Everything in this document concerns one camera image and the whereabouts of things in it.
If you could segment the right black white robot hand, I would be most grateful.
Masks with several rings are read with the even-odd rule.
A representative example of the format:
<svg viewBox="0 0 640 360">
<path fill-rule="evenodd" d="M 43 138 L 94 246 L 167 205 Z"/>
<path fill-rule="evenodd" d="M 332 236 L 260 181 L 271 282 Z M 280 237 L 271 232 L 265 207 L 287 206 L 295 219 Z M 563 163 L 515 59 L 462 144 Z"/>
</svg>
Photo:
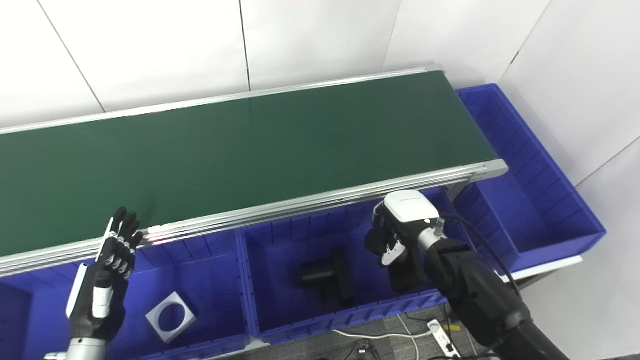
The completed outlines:
<svg viewBox="0 0 640 360">
<path fill-rule="evenodd" d="M 404 262 L 409 251 L 426 252 L 445 239 L 439 210 L 417 190 L 398 190 L 375 206 L 365 247 L 377 255 L 380 267 Z"/>
</svg>

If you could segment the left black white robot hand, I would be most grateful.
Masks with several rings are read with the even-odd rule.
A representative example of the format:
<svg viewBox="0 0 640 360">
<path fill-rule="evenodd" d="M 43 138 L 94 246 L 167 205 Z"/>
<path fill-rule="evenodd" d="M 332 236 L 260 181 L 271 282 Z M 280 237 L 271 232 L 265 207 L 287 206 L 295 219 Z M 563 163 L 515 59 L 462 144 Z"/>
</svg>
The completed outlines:
<svg viewBox="0 0 640 360">
<path fill-rule="evenodd" d="M 138 215 L 120 207 L 107 224 L 94 262 L 78 267 L 65 310 L 70 338 L 114 340 L 124 323 L 124 301 L 142 239 Z"/>
</svg>

